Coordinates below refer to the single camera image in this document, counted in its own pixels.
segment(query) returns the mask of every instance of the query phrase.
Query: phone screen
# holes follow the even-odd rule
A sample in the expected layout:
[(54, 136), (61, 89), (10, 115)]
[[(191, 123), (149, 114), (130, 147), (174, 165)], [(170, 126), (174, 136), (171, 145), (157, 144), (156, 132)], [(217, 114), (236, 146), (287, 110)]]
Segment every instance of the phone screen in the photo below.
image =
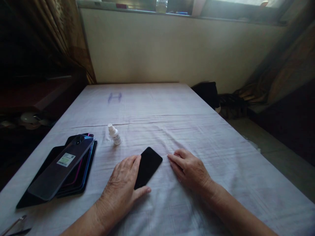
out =
[(145, 186), (154, 172), (162, 163), (163, 158), (160, 157), (152, 148), (148, 147), (141, 154), (138, 176), (135, 184), (135, 190)]

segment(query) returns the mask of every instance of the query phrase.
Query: label sticker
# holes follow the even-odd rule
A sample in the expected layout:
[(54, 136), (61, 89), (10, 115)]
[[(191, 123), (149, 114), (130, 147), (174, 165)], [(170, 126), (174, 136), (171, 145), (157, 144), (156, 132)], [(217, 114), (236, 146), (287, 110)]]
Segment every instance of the label sticker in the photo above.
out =
[(65, 153), (57, 162), (57, 164), (62, 165), (64, 167), (68, 167), (68, 165), (72, 162), (72, 160), (75, 158), (74, 155)]

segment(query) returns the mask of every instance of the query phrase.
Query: bottle label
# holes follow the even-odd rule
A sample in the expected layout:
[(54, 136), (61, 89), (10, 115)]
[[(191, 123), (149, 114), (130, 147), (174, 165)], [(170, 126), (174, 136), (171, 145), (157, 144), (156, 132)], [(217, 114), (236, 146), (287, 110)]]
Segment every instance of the bottle label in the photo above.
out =
[(119, 134), (117, 134), (116, 136), (113, 137), (113, 140), (114, 140), (114, 141), (115, 141), (115, 140), (119, 140), (119, 139), (120, 139)]

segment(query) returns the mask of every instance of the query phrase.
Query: white cloth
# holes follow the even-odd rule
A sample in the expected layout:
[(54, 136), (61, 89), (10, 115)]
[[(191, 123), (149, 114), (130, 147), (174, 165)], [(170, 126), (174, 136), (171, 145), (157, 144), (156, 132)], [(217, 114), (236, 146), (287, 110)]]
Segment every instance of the white cloth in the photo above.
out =
[[(108, 123), (121, 135), (119, 146)], [(80, 133), (98, 141), (85, 193), (16, 211), (50, 150)], [(112, 235), (229, 234), (175, 177), (166, 155), (178, 148), (199, 157), (216, 182), (278, 234), (314, 235), (315, 205), (184, 84), (87, 86), (0, 193), (0, 231), (27, 214), (29, 235), (61, 233), (100, 197), (116, 163), (147, 147), (163, 157), (148, 183), (152, 192)]]

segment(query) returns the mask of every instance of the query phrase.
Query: tiled floor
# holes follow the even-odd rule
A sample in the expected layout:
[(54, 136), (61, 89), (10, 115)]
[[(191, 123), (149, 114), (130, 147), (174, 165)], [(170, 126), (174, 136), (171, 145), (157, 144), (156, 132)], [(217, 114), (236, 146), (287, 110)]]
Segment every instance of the tiled floor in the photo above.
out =
[(261, 149), (262, 155), (315, 203), (315, 167), (248, 118), (227, 121)]

